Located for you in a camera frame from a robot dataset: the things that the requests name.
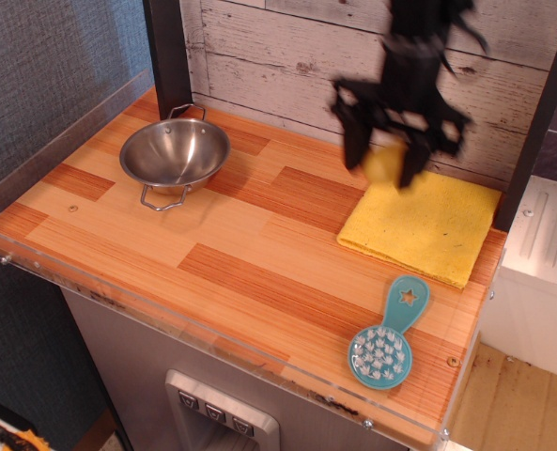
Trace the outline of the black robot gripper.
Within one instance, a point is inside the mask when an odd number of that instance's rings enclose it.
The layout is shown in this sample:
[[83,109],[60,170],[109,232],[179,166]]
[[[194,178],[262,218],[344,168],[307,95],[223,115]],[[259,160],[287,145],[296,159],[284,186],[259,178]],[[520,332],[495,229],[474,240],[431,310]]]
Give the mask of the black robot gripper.
[[337,78],[331,107],[344,129],[345,167],[359,166],[372,131],[408,139],[398,188],[411,185],[436,151],[459,153],[472,120],[449,105],[437,88],[447,66],[443,39],[386,39],[379,81]]

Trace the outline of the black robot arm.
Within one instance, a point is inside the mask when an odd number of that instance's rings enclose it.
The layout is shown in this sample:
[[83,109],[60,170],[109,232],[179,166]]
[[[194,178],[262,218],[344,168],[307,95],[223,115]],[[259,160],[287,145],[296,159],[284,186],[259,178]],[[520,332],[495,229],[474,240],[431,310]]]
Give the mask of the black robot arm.
[[445,48],[453,26],[484,38],[465,23],[462,14],[472,1],[392,1],[390,31],[377,82],[340,78],[331,107],[344,130],[345,167],[359,166],[369,151],[374,130],[399,133],[407,149],[398,186],[407,188],[431,155],[458,154],[471,118],[451,106],[437,87],[441,67],[450,69]]

